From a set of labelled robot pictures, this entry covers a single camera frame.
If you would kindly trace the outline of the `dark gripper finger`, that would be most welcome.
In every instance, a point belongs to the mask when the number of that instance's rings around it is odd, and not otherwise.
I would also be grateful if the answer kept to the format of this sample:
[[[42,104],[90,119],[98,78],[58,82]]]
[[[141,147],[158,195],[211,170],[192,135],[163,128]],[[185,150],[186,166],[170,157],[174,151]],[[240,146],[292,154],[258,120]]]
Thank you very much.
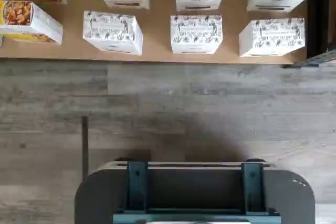
[[[146,212],[148,201],[148,162],[128,162],[127,210]]]
[[[246,214],[265,214],[267,207],[263,163],[245,162],[242,164],[242,172]]]

